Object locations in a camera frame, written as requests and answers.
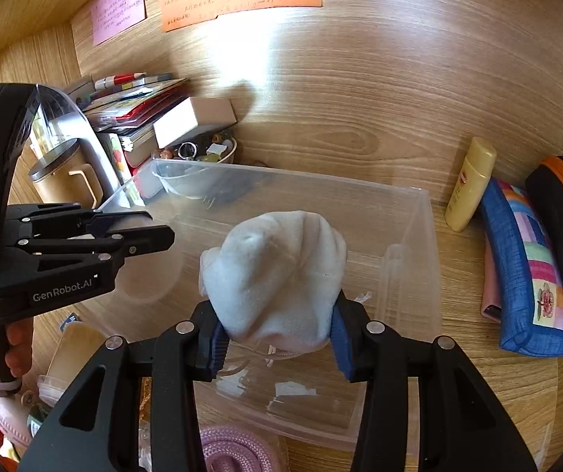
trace pink braided coil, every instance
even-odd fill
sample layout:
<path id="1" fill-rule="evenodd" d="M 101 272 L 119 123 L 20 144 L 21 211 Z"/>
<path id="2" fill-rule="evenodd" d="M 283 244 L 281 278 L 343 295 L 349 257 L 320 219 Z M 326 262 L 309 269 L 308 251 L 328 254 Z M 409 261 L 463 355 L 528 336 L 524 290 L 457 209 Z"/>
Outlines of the pink braided coil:
<path id="1" fill-rule="evenodd" d="M 201 429 L 207 472 L 281 472 L 268 443 L 239 426 Z"/>

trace human hand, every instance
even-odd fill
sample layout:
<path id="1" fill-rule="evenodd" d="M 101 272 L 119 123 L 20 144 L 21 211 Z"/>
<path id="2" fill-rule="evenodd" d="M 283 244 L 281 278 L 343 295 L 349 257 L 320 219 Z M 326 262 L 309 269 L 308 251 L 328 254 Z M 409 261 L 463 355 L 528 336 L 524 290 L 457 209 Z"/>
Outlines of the human hand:
<path id="1" fill-rule="evenodd" d="M 6 353 L 6 365 L 15 378 L 21 378 L 32 367 L 33 318 L 11 323 L 6 327 L 10 349 Z"/>

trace pink sticky note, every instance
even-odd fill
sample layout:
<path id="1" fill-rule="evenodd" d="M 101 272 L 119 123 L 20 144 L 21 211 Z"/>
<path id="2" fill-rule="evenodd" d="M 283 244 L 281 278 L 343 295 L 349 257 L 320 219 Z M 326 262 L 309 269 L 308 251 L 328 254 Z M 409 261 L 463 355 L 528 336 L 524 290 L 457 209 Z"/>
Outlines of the pink sticky note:
<path id="1" fill-rule="evenodd" d="M 93 45 L 97 46 L 145 17 L 144 0 L 98 0 L 91 7 Z"/>

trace transparent storage bin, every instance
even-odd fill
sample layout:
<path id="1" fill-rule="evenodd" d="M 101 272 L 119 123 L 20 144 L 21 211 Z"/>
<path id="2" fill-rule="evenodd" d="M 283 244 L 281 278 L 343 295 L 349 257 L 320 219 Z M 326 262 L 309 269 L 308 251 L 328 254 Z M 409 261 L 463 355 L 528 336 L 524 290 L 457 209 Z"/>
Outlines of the transparent storage bin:
<path id="1" fill-rule="evenodd" d="M 191 315 L 202 300 L 198 290 L 201 252 L 220 246 L 235 225 L 265 212 L 298 209 L 323 215 L 345 238 L 349 255 L 342 288 L 349 299 L 368 298 L 364 305 L 370 317 L 402 336 L 432 341 L 441 333 L 439 259 L 425 190 L 175 160 L 150 162 L 130 183 L 135 183 L 144 207 L 134 206 L 126 195 L 130 190 L 122 189 L 101 209 L 145 210 L 155 222 L 172 227 L 175 242 L 164 252 L 168 255 L 143 259 L 169 261 L 171 266 L 166 268 L 162 262 L 161 267 L 148 270 L 148 287 L 157 284 L 157 297 L 141 296 L 135 301 L 130 293 L 122 292 L 120 283 L 112 293 L 86 301 L 83 315 L 87 320 L 88 312 L 102 328 L 130 342 L 156 337 Z M 128 262 L 118 278 L 139 275 L 137 266 L 134 271 L 126 269 Z M 227 357 L 243 354 L 230 345 Z M 417 454 L 416 381 L 410 381 L 409 390 L 408 450 Z M 210 384 L 197 383 L 196 399 L 281 435 L 353 450 L 364 386 L 344 379 L 327 346 L 285 361 L 253 359 L 237 374 Z"/>

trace pen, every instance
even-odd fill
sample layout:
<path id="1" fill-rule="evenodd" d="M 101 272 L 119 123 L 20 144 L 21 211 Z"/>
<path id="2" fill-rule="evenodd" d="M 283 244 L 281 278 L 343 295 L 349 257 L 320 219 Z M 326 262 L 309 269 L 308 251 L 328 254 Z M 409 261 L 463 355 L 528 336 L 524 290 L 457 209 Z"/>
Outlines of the pen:
<path id="1" fill-rule="evenodd" d="M 138 80 L 146 75 L 146 73 L 135 73 L 135 74 L 118 74 L 115 76 L 109 76 L 107 78 L 102 78 L 96 81 L 96 90 L 104 90 L 115 85 L 121 85 L 122 83 L 128 83 L 129 81 Z"/>

